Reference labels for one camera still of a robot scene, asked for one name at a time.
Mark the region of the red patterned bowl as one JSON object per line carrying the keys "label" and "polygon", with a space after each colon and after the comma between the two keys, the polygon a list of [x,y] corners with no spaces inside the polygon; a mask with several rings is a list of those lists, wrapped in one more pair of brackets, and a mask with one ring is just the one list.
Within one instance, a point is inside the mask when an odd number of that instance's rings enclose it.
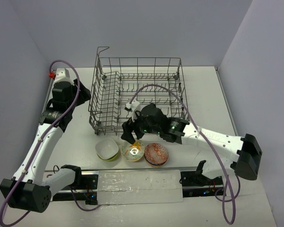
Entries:
{"label": "red patterned bowl", "polygon": [[167,162],[169,153],[163,145],[150,143],[145,147],[144,158],[150,166],[161,167]]}

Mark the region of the grey wire dish rack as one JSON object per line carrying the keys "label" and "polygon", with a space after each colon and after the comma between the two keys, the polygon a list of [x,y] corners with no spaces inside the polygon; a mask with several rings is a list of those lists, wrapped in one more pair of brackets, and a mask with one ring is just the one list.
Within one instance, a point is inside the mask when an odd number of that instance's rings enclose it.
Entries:
{"label": "grey wire dish rack", "polygon": [[141,107],[154,103],[168,117],[188,119],[182,60],[178,57],[109,57],[107,46],[97,48],[89,123],[96,135],[122,133],[130,117],[131,98]]}

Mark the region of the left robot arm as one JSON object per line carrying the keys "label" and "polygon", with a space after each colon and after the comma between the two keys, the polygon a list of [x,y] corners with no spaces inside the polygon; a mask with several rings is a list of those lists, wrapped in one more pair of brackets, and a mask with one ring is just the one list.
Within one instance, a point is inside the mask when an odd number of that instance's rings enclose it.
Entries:
{"label": "left robot arm", "polygon": [[11,208],[42,213],[57,192],[68,186],[76,189],[82,185],[79,166],[63,165],[56,176],[46,180],[43,176],[75,107],[90,98],[90,91],[78,79],[54,83],[52,98],[41,114],[36,137],[25,160],[11,179],[3,179],[0,184],[0,191]]}

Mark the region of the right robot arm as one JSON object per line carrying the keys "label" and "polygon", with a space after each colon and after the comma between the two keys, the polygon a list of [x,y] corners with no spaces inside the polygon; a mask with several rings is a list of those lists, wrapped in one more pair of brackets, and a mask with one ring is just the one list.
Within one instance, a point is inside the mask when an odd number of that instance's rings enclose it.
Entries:
{"label": "right robot arm", "polygon": [[167,117],[154,103],[144,108],[137,101],[128,102],[125,110],[130,118],[122,124],[121,138],[130,144],[144,134],[154,134],[169,143],[191,145],[204,149],[214,148],[224,169],[231,169],[245,180],[257,179],[262,150],[255,136],[230,136],[194,126],[192,122],[177,117]]}

